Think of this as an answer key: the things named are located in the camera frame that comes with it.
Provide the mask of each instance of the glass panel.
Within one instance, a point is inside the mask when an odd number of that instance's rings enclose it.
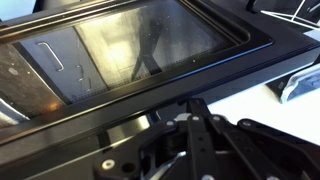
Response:
[[[18,123],[234,45],[171,0],[3,45],[2,116]]]

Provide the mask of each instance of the bolt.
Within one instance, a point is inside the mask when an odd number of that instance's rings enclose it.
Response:
[[[280,180],[280,179],[275,176],[269,176],[267,177],[267,180]]]
[[[251,123],[249,121],[244,121],[242,124],[245,126],[251,126]]]
[[[193,118],[192,118],[194,121],[199,121],[199,117],[198,116],[193,116]]]
[[[174,124],[174,123],[173,123],[172,121],[168,121],[168,122],[167,122],[167,126],[173,126],[173,124]]]
[[[214,180],[214,178],[211,175],[206,174],[202,176],[201,180]]]
[[[220,118],[219,116],[213,116],[213,120],[215,120],[215,121],[220,121],[221,118]]]
[[[102,163],[102,169],[104,170],[110,170],[114,167],[114,165],[116,164],[116,162],[112,159],[108,159],[108,160],[105,160],[103,163]]]

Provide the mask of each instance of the screw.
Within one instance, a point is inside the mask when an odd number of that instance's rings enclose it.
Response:
[[[280,180],[280,179],[275,176],[269,176],[267,177],[267,180]]]
[[[220,118],[219,116],[213,116],[213,120],[215,120],[215,121],[220,121],[221,118]]]
[[[168,121],[167,122],[167,126],[173,126],[173,122],[172,121]]]
[[[110,170],[114,167],[114,165],[116,164],[116,162],[112,159],[108,159],[108,160],[105,160],[103,163],[102,163],[102,169],[104,170]]]
[[[206,174],[202,176],[201,180],[214,180],[214,178],[211,175]]]
[[[251,126],[251,123],[248,122],[248,121],[244,121],[242,124],[245,125],[245,126]]]
[[[194,121],[199,121],[199,117],[198,116],[193,116],[193,118],[192,118]]]

